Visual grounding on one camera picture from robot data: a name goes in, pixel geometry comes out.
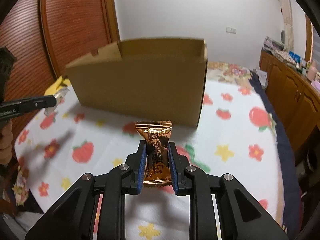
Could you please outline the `person's left hand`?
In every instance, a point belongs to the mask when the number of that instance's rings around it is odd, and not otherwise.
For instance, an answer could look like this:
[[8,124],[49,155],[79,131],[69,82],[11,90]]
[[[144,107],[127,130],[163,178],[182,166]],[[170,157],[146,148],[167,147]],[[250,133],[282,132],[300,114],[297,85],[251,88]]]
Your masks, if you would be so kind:
[[9,120],[1,130],[0,164],[7,165],[12,158],[12,121]]

